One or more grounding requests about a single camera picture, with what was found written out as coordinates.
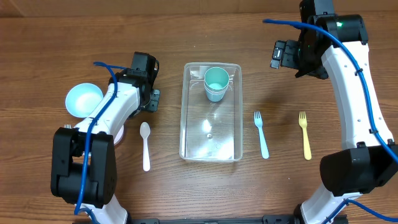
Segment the pink bowl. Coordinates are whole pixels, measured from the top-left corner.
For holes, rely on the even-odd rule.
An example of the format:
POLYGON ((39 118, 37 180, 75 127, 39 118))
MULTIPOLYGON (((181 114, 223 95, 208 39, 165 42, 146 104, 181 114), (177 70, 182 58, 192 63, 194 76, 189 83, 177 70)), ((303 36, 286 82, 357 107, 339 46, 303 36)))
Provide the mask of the pink bowl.
POLYGON ((124 125, 121 126, 121 129, 118 131, 117 135, 114 136, 114 145, 119 144, 124 136, 124 125))

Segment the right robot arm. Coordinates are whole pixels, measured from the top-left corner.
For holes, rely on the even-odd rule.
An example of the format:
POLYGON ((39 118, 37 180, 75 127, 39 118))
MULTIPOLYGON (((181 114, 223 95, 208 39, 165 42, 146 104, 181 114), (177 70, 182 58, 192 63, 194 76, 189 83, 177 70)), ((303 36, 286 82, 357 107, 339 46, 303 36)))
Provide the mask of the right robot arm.
POLYGON ((330 79, 341 124, 339 152, 320 161, 321 185, 294 211, 300 223, 346 223, 341 211, 397 173, 397 144, 382 116, 369 68, 363 18, 340 16, 333 3, 300 3, 298 40, 277 41, 271 67, 330 79))

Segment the light blue bowl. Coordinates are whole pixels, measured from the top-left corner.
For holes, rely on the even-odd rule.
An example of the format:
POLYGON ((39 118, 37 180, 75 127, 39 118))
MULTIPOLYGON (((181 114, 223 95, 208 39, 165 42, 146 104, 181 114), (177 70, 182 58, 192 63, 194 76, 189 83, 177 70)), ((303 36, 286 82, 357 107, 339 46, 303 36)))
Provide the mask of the light blue bowl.
POLYGON ((103 99, 101 89, 92 83, 74 86, 65 98, 65 107, 74 117, 89 116, 103 99))

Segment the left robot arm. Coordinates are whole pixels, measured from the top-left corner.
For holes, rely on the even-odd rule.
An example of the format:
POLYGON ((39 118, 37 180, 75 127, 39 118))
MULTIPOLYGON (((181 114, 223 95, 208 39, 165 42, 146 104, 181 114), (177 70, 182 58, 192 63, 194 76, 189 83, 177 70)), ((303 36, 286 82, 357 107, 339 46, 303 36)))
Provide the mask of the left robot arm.
POLYGON ((127 119, 141 111, 157 111, 154 89, 159 61, 135 52, 130 67, 96 62, 111 78, 96 108, 74 128, 59 128, 53 137, 51 193, 85 213, 92 223, 132 223, 115 196, 117 167, 114 139, 127 119))

